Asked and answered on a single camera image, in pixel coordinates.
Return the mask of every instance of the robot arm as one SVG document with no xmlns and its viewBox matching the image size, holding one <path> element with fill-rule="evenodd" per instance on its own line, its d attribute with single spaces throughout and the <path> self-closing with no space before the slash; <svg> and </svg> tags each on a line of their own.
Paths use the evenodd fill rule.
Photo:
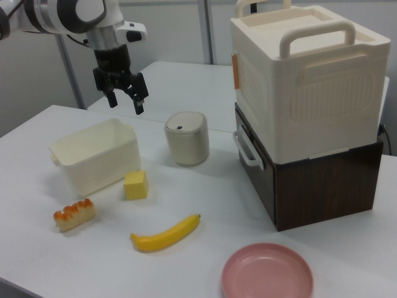
<svg viewBox="0 0 397 298">
<path fill-rule="evenodd" d="M 14 30 L 43 34 L 87 34 L 98 67 L 94 69 L 97 89 L 117 105 L 114 89 L 121 89 L 143 112 L 148 96 L 141 73 L 130 71 L 127 44 L 146 38 L 143 24 L 125 22 L 118 0 L 0 0 L 0 40 Z"/>
</svg>

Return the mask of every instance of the white table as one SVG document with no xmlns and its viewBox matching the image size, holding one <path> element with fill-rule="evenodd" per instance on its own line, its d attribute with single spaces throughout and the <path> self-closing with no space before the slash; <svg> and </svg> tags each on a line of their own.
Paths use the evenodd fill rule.
<svg viewBox="0 0 397 298">
<path fill-rule="evenodd" d="M 182 168 L 163 123 L 119 117 L 138 136 L 147 199 L 125 201 L 122 182 L 90 199 L 97 216 L 66 233 L 52 215 L 78 198 L 50 159 L 56 139 L 112 117 L 52 106 L 0 138 L 0 279 L 43 297 L 223 297 L 221 272 L 241 247 L 286 245 L 314 276 L 314 298 L 395 297 L 397 158 L 383 156 L 373 210 L 276 232 L 243 170 L 231 133 L 210 131 L 210 156 Z M 186 215 L 202 222 L 155 253 L 136 251 L 132 232 L 153 234 Z"/>
<path fill-rule="evenodd" d="M 111 109 L 103 97 L 88 110 L 161 122 L 177 112 L 195 111 L 206 115 L 210 129 L 236 130 L 236 91 L 231 66 L 157 61 L 142 73 L 149 91 L 144 113 L 136 115 L 132 100 L 120 90 L 115 90 L 117 107 Z"/>
</svg>

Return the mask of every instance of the gray floor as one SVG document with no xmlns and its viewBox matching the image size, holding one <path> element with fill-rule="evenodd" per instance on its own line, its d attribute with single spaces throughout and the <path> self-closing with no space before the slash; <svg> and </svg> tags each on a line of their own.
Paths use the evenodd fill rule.
<svg viewBox="0 0 397 298">
<path fill-rule="evenodd" d="M 15 289 L 7 284 L 0 281 L 0 298 L 32 298 L 33 296 L 28 295 L 18 289 Z"/>
</svg>

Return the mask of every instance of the toy food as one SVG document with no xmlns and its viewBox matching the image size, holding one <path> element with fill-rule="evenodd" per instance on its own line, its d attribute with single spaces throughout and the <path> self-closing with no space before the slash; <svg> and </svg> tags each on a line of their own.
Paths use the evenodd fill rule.
<svg viewBox="0 0 397 298">
<path fill-rule="evenodd" d="M 95 206 L 90 199 L 79 201 L 72 206 L 66 206 L 63 212 L 59 210 L 54 213 L 56 226 L 62 232 L 77 227 L 96 215 Z"/>
<path fill-rule="evenodd" d="M 124 192 L 128 200 L 144 199 L 148 196 L 148 178 L 145 171 L 128 172 L 124 177 Z"/>
<path fill-rule="evenodd" d="M 140 251 L 156 251 L 169 247 L 193 231 L 200 222 L 200 214 L 186 217 L 172 228 L 153 236 L 136 236 L 131 234 L 131 240 Z"/>
</svg>

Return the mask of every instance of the black cable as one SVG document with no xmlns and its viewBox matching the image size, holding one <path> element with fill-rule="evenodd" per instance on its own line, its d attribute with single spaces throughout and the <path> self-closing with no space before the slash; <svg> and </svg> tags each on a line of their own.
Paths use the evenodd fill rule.
<svg viewBox="0 0 397 298">
<path fill-rule="evenodd" d="M 388 144 L 389 144 L 389 155 L 391 155 L 391 145 L 390 145 L 389 135 L 388 135 L 388 133 L 387 133 L 387 131 L 386 131 L 386 128 L 383 128 L 383 131 L 384 131 L 385 134 L 386 134 L 387 142 L 388 142 Z"/>
<path fill-rule="evenodd" d="M 70 36 L 69 34 L 66 34 L 66 36 L 69 37 L 72 41 L 78 43 L 79 45 L 82 45 L 82 46 L 84 46 L 84 47 L 88 47 L 88 46 L 87 46 L 88 43 L 82 43 L 82 42 L 80 42 L 79 40 L 77 40 L 77 39 L 73 38 L 72 36 Z"/>
<path fill-rule="evenodd" d="M 33 33 L 33 34 L 43 34 L 43 32 L 35 32 L 35 31 L 24 31 L 25 33 Z"/>
<path fill-rule="evenodd" d="M 23 3 L 24 3 L 24 0 L 21 0 L 21 2 L 18 3 L 18 5 L 16 5 L 16 7 L 14 7 L 12 9 L 12 11 L 10 11 L 10 13 L 7 15 L 7 19 L 10 19 L 12 17 L 12 15 L 15 13 L 15 11 L 17 11 L 18 8 L 20 8 L 23 5 Z"/>
</svg>

